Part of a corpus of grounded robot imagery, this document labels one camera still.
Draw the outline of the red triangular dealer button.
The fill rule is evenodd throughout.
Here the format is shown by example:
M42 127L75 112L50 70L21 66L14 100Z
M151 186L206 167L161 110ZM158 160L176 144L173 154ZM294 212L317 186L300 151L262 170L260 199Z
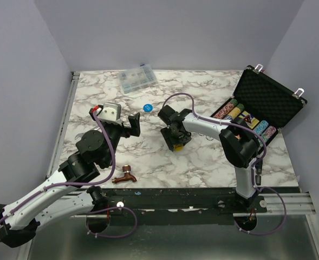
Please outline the red triangular dealer button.
M244 117L244 121L246 121L246 122L248 122L248 123L252 123L252 117L251 117L251 115L249 114L249 115L247 115L247 116L245 116Z

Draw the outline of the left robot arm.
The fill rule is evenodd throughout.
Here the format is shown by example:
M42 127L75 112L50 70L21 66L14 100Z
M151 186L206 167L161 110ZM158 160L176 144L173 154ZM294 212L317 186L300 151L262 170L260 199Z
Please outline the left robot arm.
M0 204L0 243L11 248L32 240L39 230L66 217L107 210L100 185L115 172L115 152L121 138L140 135L140 113L130 115L130 126L90 111L98 130L85 132L69 156L41 185L17 201Z

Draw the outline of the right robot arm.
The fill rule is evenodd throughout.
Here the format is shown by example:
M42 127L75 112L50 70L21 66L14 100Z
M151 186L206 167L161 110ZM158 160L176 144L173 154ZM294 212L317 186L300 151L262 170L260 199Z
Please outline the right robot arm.
M218 120L198 116L190 109L175 111L165 105L158 113L166 127L160 130L168 149L172 152L182 149L192 140L192 133L205 135L220 141L225 157L235 167L235 206L241 212L248 212L255 205L261 184L263 160L259 155L261 141L245 120Z

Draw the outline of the blue playing card deck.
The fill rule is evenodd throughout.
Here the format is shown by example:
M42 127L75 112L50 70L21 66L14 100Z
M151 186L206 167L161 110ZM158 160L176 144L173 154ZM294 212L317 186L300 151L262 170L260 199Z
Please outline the blue playing card deck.
M250 129L254 129L259 124L259 120L247 111L241 112L238 117L242 118Z

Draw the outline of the yellow big blind button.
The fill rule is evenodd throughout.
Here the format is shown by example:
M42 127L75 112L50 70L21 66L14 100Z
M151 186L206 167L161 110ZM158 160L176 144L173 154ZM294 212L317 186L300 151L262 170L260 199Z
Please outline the yellow big blind button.
M175 145L173 150L174 151L181 151L183 148L184 148L183 145Z

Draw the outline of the blue small blind button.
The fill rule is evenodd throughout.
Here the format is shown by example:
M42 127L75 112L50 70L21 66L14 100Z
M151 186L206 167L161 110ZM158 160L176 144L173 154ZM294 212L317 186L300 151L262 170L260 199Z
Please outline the blue small blind button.
M146 113L149 113L149 112L151 112L151 111L153 110L153 106L152 106L151 104L147 103L147 104L145 104L145 105L143 106L143 110L144 110Z

